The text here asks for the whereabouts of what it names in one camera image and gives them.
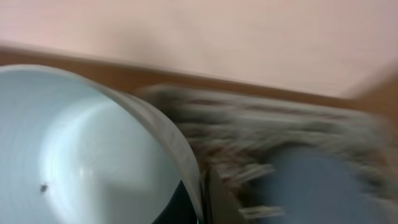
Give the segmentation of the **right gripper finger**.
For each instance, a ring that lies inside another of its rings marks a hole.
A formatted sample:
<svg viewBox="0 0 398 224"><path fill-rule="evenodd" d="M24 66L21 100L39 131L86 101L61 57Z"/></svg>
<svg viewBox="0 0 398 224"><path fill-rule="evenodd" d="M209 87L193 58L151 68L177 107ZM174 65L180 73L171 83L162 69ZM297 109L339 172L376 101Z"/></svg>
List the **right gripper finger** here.
<svg viewBox="0 0 398 224"><path fill-rule="evenodd" d="M197 215L182 181L172 198L152 224L197 224Z"/></svg>

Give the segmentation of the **light blue bowl with rice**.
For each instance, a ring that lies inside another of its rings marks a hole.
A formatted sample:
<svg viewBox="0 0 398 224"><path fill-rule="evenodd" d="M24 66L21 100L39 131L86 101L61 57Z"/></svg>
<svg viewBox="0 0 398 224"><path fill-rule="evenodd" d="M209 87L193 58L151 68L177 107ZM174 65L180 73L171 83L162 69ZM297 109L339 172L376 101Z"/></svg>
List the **light blue bowl with rice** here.
<svg viewBox="0 0 398 224"><path fill-rule="evenodd" d="M149 103L65 70L1 67L1 223L152 223L183 182L205 221L193 151Z"/></svg>

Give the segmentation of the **dark blue plate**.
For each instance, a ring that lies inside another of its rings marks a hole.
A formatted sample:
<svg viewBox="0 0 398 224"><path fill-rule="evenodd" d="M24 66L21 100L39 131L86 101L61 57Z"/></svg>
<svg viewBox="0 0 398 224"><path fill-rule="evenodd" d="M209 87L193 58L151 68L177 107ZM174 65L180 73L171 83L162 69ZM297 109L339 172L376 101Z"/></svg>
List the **dark blue plate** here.
<svg viewBox="0 0 398 224"><path fill-rule="evenodd" d="M279 207L281 215L259 223L384 224L389 223L380 203L341 159L314 146L279 146L260 161L274 171L251 181L254 201Z"/></svg>

